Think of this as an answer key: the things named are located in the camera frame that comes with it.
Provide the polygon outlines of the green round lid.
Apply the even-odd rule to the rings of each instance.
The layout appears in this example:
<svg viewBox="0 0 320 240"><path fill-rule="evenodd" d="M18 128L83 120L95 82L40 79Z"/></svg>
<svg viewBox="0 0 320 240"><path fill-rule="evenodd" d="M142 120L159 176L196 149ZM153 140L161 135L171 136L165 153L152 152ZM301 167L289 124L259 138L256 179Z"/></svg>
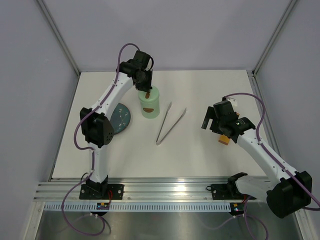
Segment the green round lid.
<svg viewBox="0 0 320 240"><path fill-rule="evenodd" d="M153 104L160 98L159 89L155 85L152 85L150 92L138 91L138 98L143 104Z"/></svg>

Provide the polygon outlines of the green cylindrical lunch container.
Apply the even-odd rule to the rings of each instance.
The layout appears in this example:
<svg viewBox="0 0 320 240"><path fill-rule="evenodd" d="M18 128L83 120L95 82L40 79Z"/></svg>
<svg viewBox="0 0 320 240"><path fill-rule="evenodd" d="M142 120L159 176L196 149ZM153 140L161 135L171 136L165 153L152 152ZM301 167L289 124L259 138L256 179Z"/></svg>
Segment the green cylindrical lunch container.
<svg viewBox="0 0 320 240"><path fill-rule="evenodd" d="M160 114L160 102L159 100L153 102L140 102L141 114L146 119L155 119Z"/></svg>

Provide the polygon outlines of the metal tongs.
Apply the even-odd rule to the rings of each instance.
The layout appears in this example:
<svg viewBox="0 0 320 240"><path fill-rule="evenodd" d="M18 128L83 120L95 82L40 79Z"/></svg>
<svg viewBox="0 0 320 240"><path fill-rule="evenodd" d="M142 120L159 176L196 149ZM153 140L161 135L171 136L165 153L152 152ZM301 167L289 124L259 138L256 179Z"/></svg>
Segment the metal tongs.
<svg viewBox="0 0 320 240"><path fill-rule="evenodd" d="M184 116L187 113L187 108L185 107L182 110L182 112L180 113L180 115L176 119L172 120L170 122L170 125L166 126L166 124L168 123L168 120L169 120L169 115L170 115L170 112L171 112L171 108L172 108L172 102L170 102L168 104L168 106L166 107L166 110L164 111L164 116L162 118L162 121L161 121L160 126L159 126L158 133L157 133L156 138L155 138L155 144L157 146L159 146L169 136L169 134L178 125L178 123L181 122L181 120L184 118Z"/></svg>

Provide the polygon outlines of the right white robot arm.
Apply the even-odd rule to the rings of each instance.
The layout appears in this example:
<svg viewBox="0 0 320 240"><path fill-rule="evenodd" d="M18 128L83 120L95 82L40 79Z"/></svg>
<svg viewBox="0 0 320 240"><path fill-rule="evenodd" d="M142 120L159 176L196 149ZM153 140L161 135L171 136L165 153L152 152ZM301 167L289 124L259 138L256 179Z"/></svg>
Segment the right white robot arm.
<svg viewBox="0 0 320 240"><path fill-rule="evenodd" d="M255 125L248 118L239 117L230 101L209 106L201 127L238 144L268 178L268 182L264 182L247 173L237 173L227 180L226 190L230 197L247 195L263 201L281 219L311 203L312 177L306 171L298 172L258 138Z"/></svg>

